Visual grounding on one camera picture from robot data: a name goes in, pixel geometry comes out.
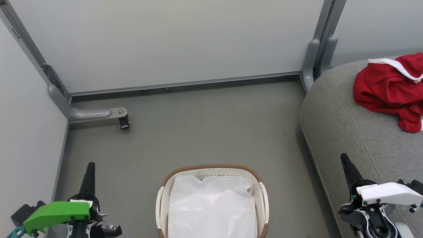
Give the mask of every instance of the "red cloth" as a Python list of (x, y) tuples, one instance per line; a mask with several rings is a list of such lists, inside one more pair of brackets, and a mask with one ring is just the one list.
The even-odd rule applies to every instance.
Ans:
[[(423, 53), (395, 59), (413, 77), (423, 75)], [(422, 130), (423, 82), (416, 83), (397, 68), (368, 63), (354, 83), (355, 101), (370, 111), (399, 115), (399, 126), (407, 132)]]

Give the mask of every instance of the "metal frame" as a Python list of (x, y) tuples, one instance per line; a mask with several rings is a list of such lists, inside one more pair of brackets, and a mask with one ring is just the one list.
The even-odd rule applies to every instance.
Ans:
[(53, 68), (45, 62), (9, 1), (0, 0), (0, 9), (2, 10), (0, 11), (0, 19), (5, 23), (15, 40), (31, 60), (34, 67), (38, 70), (47, 84), (50, 97), (70, 123), (119, 118), (121, 129), (129, 128), (130, 122), (128, 120), (126, 108), (78, 109), (72, 107), (70, 105), (71, 95), (66, 91), (66, 88), (60, 82)]
[(261, 79), (261, 78), (270, 78), (270, 77), (280, 77), (280, 76), (289, 76), (289, 75), (298, 75), (298, 74), (300, 74), (300, 71), (275, 73), (275, 74), (266, 74), (266, 75), (253, 75), (253, 76), (243, 76), (243, 77), (231, 77), (231, 78), (221, 78), (221, 79), (210, 79), (210, 80), (191, 81), (191, 82), (182, 82), (182, 83), (167, 83), (167, 84), (148, 85), (148, 86), (137, 86), (137, 87), (128, 87), (128, 88), (103, 89), (103, 90), (94, 90), (94, 91), (82, 91), (82, 92), (75, 92), (75, 93), (70, 93), (70, 94), (71, 94), (72, 97), (75, 97), (75, 96), (85, 96), (85, 95), (95, 95), (95, 94), (107, 94), (107, 93), (138, 91), (138, 90), (149, 90), (149, 89), (170, 89), (172, 87), (180, 87), (180, 86), (200, 85), (200, 84), (208, 84), (208, 83), (232, 82), (232, 81)]
[(313, 39), (308, 43), (307, 52), (302, 63), (299, 77), (306, 92), (310, 90), (312, 84), (314, 83), (313, 68), (316, 63), (318, 50), (321, 45), (321, 37), (324, 33), (333, 1), (334, 0), (325, 0), (323, 2)]
[(313, 73), (319, 77), (330, 68), (330, 62), (338, 42), (338, 38), (333, 36), (333, 33), (345, 3), (346, 0), (325, 0), (323, 3), (316, 31), (313, 40), (308, 44), (300, 74), (306, 92), (314, 83)]
[(327, 17), (320, 41), (322, 42), (317, 52), (316, 76), (319, 77), (330, 69), (333, 53), (335, 52), (338, 38), (334, 36), (336, 26), (338, 25), (346, 0), (334, 0)]
[[(345, 5), (346, 0), (324, 0), (321, 13), (316, 25), (316, 29), (313, 35), (313, 39), (308, 44), (308, 48), (305, 54), (305, 59), (300, 72), (284, 72), (277, 74), (268, 74), (268, 75), (254, 75), (246, 77), (234, 77), (234, 78), (223, 78), (216, 80), (205, 80), (205, 81), (194, 81), (194, 82), (185, 82), (185, 83), (171, 83), (166, 85), (152, 85), (152, 86), (140, 86), (140, 87), (129, 87), (129, 88), (120, 88), (120, 89), (106, 89), (98, 91), (83, 91), (69, 94), (66, 91), (64, 85), (60, 82), (57, 74), (54, 72), (51, 65), (45, 62), (41, 52), (38, 50), (34, 41), (31, 39), (31, 36), (25, 29), (24, 25), (20, 21), (18, 15), (12, 8), (9, 3), (9, 0), (0, 0), (0, 8), (3, 10), (4, 15), (11, 24), (9, 30), (15, 35), (15, 39), (20, 43), (20, 45), (27, 49), (27, 55), (31, 55), (36, 62), (36, 64), (42, 68), (40, 73), (43, 76), (43, 79), (47, 84), (54, 84), (56, 89), (67, 99), (69, 100), (72, 96), (82, 96), (90, 94), (103, 94), (111, 92), (123, 92), (123, 91), (136, 91), (136, 90), (146, 90), (146, 89), (156, 89), (156, 88), (170, 88), (175, 86), (187, 86), (195, 84), (205, 84), (205, 83), (217, 83), (217, 82), (226, 82), (226, 81), (236, 81), (236, 80), (248, 80), (248, 79), (258, 79), (258, 78), (267, 78), (267, 77), (278, 77), (285, 75), (295, 75), (299, 74), (300, 80), (303, 83), (303, 86), (308, 92), (312, 84), (314, 83), (313, 68), (316, 67), (318, 76), (329, 69), (330, 60), (332, 59), (333, 51), (335, 50), (337, 39), (332, 35), (335, 31), (335, 27), (338, 23), (338, 20), (341, 16), (343, 6)], [(56, 103), (59, 107), (63, 107), (62, 103)], [(90, 116), (94, 116), (96, 113), (88, 113)], [(76, 120), (71, 116), (68, 118), (69, 121)]]

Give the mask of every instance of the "gray upholstered couch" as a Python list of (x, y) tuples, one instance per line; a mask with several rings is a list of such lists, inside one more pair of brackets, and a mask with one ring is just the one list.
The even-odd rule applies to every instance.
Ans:
[[(423, 132), (406, 133), (397, 117), (368, 111), (355, 103), (355, 75), (367, 61), (338, 66), (319, 77), (305, 97), (300, 122), (333, 215), (345, 238), (353, 237), (349, 225), (337, 214), (349, 202), (340, 161), (348, 154), (365, 179), (377, 183), (403, 179), (423, 181)], [(396, 209), (391, 220), (407, 224), (414, 236), (423, 237), (423, 212)]]

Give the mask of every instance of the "white wall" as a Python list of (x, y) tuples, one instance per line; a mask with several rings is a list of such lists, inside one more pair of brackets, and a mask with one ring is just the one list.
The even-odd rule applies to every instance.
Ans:
[(347, 0), (331, 66), (423, 51), (422, 0)]
[(52, 200), (68, 122), (1, 20), (0, 111), (0, 237), (6, 237), (17, 209)]
[(323, 0), (11, 0), (70, 93), (299, 71)]

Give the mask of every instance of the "white laundry basket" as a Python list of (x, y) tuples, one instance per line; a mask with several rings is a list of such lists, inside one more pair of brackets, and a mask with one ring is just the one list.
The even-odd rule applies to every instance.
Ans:
[(213, 164), (190, 166), (171, 172), (163, 181), (156, 200), (156, 225), (160, 238), (168, 237), (169, 195), (176, 175), (194, 175), (200, 180), (209, 176), (240, 176), (253, 183), (255, 213), (257, 215), (257, 237), (264, 238), (269, 222), (269, 200), (260, 176), (251, 168), (242, 165)]

